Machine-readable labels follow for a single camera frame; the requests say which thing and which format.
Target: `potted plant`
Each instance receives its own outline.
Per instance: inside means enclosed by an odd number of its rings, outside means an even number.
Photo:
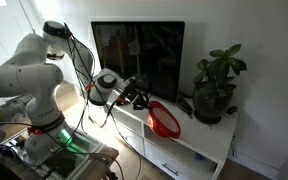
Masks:
[[[233,70],[238,76],[246,70],[245,62],[233,57],[240,48],[241,44],[236,44],[225,51],[211,51],[210,56],[215,60],[202,59],[197,64],[200,73],[194,78],[193,104],[194,114],[201,122],[218,123],[228,108],[236,88],[231,84],[234,76],[229,76],[229,72]]]

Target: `red bowl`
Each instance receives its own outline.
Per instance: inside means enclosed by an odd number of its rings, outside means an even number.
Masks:
[[[148,125],[158,136],[177,139],[181,134],[181,127],[175,117],[159,102],[149,102]]]

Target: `tv stand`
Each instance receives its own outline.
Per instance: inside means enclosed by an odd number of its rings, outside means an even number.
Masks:
[[[108,104],[117,98],[112,93]],[[152,96],[150,100],[162,103],[177,119],[181,126],[178,139],[162,138],[155,135],[147,123],[147,110],[133,110],[133,106],[114,106],[112,113],[117,127],[126,141],[142,156],[175,179],[218,178],[228,155],[237,114],[224,115],[222,120],[210,127],[191,119],[175,103]],[[113,132],[115,125],[108,121],[105,126]]]

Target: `television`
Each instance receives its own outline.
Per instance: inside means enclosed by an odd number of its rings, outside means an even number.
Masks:
[[[185,23],[182,21],[91,22],[101,68],[137,88],[176,102]]]

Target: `drawer handle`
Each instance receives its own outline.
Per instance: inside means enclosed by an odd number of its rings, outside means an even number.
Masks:
[[[168,169],[169,171],[171,171],[173,174],[175,174],[176,176],[178,176],[178,171],[174,170],[173,168],[171,168],[168,164],[164,163],[162,164],[166,169]]]

